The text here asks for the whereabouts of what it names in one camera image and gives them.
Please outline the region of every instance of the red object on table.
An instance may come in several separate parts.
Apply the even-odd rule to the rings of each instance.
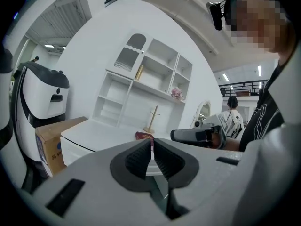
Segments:
[[[140,139],[151,139],[151,150],[154,150],[154,136],[152,134],[149,133],[144,133],[144,132],[136,132],[135,134],[136,140],[140,140]]]

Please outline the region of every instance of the white drawer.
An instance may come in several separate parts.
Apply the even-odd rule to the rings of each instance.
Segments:
[[[66,166],[69,166],[82,156],[93,152],[67,140],[64,137],[61,137],[61,147],[64,164]]]

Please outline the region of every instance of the person with black hair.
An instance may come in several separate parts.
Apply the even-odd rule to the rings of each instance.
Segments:
[[[229,138],[224,147],[225,150],[243,152],[249,142],[262,139],[269,131],[284,123],[269,87],[294,52],[300,50],[300,45],[294,26],[276,0],[226,0],[224,17],[226,24],[238,37],[245,37],[259,48],[279,55],[278,66],[260,93],[257,107],[241,140]],[[219,145],[219,137],[213,133],[212,138],[213,145]]]
[[[229,128],[226,136],[236,138],[239,132],[244,128],[243,118],[236,110],[238,106],[236,97],[229,97],[227,105],[229,110],[222,113]]]
[[[32,62],[37,62],[39,60],[39,57],[36,56],[33,60],[31,60]]]

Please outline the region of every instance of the white desk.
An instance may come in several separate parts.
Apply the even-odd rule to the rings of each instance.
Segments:
[[[62,132],[61,146],[64,163],[68,166],[89,153],[134,141],[136,140],[135,133],[137,131],[143,132],[142,129],[133,127],[116,128],[91,119],[86,120]],[[154,137],[170,140],[167,134],[157,133],[154,134]],[[154,161],[153,152],[151,159],[147,175],[162,175]]]

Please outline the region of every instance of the white shirt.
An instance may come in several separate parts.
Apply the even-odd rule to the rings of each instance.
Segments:
[[[224,111],[222,115],[228,125],[227,137],[236,138],[239,131],[244,128],[244,122],[241,114],[237,110]]]

